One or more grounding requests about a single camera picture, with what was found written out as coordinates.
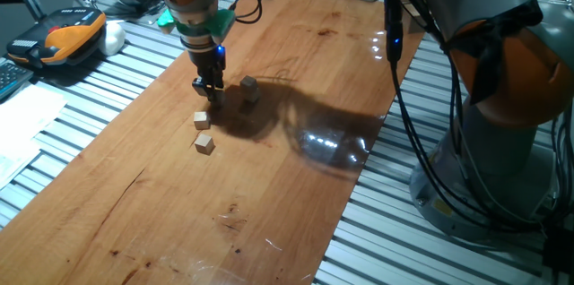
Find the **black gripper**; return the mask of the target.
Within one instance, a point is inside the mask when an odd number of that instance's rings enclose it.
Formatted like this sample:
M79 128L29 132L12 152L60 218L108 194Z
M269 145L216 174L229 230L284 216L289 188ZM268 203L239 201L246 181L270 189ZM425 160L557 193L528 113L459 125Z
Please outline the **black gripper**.
M196 65L198 74L203 78L212 77L214 83L214 95L216 102L224 102L223 71L226 67L226 50L222 45L213 46L203 51L188 50L191 61ZM192 87L199 96L211 97L213 88L202 77L197 77L192 82Z

